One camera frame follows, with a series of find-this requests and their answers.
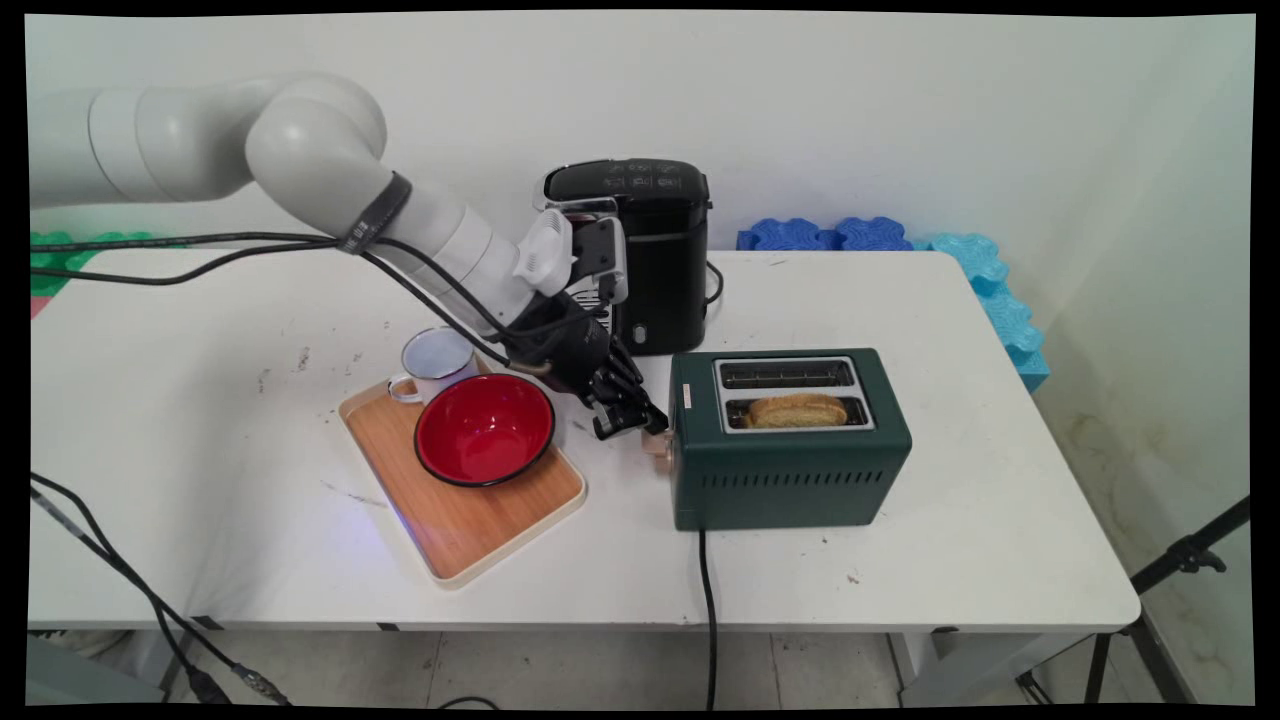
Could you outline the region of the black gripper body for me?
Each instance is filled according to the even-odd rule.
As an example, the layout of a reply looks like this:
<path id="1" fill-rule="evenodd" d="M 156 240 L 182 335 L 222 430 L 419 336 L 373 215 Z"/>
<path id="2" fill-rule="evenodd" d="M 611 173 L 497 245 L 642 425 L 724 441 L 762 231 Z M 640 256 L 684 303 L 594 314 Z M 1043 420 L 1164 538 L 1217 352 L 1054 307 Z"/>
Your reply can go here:
<path id="1" fill-rule="evenodd" d="M 577 397 L 594 393 L 593 378 L 611 354 L 611 333 L 594 318 L 552 331 L 536 331 L 545 318 L 522 318 L 509 325 L 509 360 L 534 370 L 548 388 Z"/>

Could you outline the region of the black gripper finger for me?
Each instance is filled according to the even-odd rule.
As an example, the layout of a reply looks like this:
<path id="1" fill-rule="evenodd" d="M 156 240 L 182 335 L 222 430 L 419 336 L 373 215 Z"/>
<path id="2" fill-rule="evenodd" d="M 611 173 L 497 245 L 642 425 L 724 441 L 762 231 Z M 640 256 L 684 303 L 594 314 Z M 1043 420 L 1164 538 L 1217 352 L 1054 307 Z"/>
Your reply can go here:
<path id="1" fill-rule="evenodd" d="M 641 386 L 626 379 L 590 379 L 589 387 L 588 405 L 596 414 L 593 427 L 599 439 L 652 429 L 652 401 Z"/>
<path id="2" fill-rule="evenodd" d="M 603 433 L 640 429 L 663 434 L 669 429 L 666 413 L 644 389 L 644 378 L 623 345 L 611 345 L 603 363 Z"/>

